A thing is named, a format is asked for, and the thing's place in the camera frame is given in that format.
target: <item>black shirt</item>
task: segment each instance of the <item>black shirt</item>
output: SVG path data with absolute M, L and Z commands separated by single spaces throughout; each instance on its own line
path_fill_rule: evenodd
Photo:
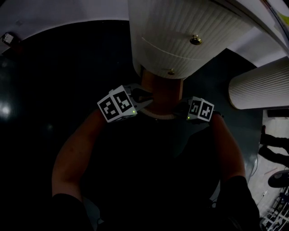
M 163 206 L 163 203 L 160 206 L 159 201 L 152 201 L 150 206 L 140 203 L 139 208 L 135 206 L 138 204 L 135 200 L 126 201 L 127 204 L 134 204 L 133 209 L 118 208 L 116 216 L 105 222 L 108 222 L 111 228 L 124 227 L 127 230 L 130 227 L 175 230 L 219 228 L 231 231 L 260 229 L 259 210 L 252 199 L 246 179 L 242 176 L 233 177 L 221 186 L 216 208 L 208 208 L 206 202 L 203 202 L 201 208 L 198 198 L 195 198 L 198 206 L 187 206 L 183 201 L 181 204 L 174 203 L 172 198 L 166 203 L 170 206 Z M 53 230 L 93 230 L 83 204 L 70 195 L 55 195 L 52 198 L 51 214 Z

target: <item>forearm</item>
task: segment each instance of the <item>forearm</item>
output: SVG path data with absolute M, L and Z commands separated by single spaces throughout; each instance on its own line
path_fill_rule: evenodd
M 68 138 L 56 158 L 53 182 L 78 183 L 86 170 L 94 142 L 106 121 L 100 110 L 95 110 L 83 124 Z
M 233 176 L 245 176 L 241 150 L 220 115 L 212 115 L 210 126 L 221 168 L 221 182 Z

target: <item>cable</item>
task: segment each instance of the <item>cable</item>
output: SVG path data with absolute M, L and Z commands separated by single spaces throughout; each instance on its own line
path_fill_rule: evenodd
M 254 176 L 255 172 L 257 171 L 257 168 L 258 168 L 258 163 L 259 163 L 259 159 L 258 159 L 258 154 L 257 154 L 257 167 L 256 167 L 256 169 L 255 169 L 254 173 L 253 173 L 251 176 Z

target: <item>person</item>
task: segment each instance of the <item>person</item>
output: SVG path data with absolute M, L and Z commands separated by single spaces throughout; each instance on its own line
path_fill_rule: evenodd
M 101 111 L 94 111 L 59 151 L 51 180 L 53 230 L 92 230 L 79 183 L 105 125 Z M 126 174 L 115 170 L 116 181 L 96 186 L 98 192 L 104 192 L 99 201 L 106 201 L 106 230 L 259 229 L 259 210 L 247 187 L 240 148 L 220 114 L 213 113 L 210 126 L 193 134 L 183 152 L 170 162 L 149 166 L 144 158 L 134 157 L 133 171 L 121 167 Z M 212 208 L 208 201 L 219 179 L 221 191 Z
M 265 159 L 272 161 L 274 163 L 283 164 L 284 166 L 289 168 L 289 156 L 274 153 L 267 146 L 284 148 L 286 152 L 289 154 L 289 139 L 288 138 L 278 138 L 272 135 L 266 134 L 266 126 L 262 126 L 261 131 L 261 140 L 260 143 L 263 146 L 259 149 L 259 154 L 263 156 Z

